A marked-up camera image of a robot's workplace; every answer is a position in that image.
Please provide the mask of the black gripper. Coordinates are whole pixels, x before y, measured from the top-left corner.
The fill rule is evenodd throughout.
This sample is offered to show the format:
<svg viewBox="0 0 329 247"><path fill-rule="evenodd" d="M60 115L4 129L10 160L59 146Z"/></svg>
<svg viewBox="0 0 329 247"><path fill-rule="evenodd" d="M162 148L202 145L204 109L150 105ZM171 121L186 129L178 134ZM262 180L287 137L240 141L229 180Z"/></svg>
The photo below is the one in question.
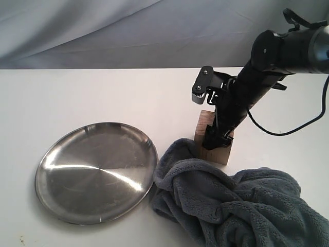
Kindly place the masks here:
<svg viewBox="0 0 329 247"><path fill-rule="evenodd" d="M228 148L234 139L234 129L254 106L254 80L245 77L213 77L216 127L207 125L202 146L206 150Z"/></svg>

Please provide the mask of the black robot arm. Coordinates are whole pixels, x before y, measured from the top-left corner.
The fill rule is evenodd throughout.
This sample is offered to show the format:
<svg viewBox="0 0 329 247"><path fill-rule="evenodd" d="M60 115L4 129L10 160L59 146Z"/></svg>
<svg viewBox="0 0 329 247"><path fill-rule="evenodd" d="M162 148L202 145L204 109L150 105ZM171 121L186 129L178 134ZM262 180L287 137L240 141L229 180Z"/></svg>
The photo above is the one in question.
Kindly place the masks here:
<svg viewBox="0 0 329 247"><path fill-rule="evenodd" d="M271 89L285 90L281 82L298 73L328 74L328 22L310 23L290 9L283 15L292 28L286 33L267 30L253 43L250 60L237 76L201 68L192 88L197 104L215 107L202 146L207 150L229 147L231 133L250 109Z"/></svg>

